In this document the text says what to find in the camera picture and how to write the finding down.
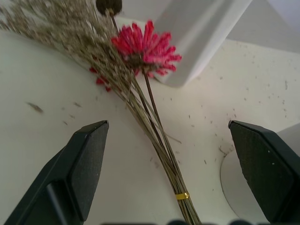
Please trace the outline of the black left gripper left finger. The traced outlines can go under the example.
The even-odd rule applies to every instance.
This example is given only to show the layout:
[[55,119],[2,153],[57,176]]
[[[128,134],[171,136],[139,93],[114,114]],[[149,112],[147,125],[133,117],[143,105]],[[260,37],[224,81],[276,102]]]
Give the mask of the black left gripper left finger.
[[7,225],[82,225],[101,173],[109,123],[77,130],[41,169],[5,221]]

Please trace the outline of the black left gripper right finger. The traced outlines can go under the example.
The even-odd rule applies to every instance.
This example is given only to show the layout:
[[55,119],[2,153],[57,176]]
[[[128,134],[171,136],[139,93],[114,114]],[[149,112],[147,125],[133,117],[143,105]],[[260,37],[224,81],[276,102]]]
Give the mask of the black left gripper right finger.
[[300,220],[300,157],[275,132],[232,120],[244,178],[269,222]]

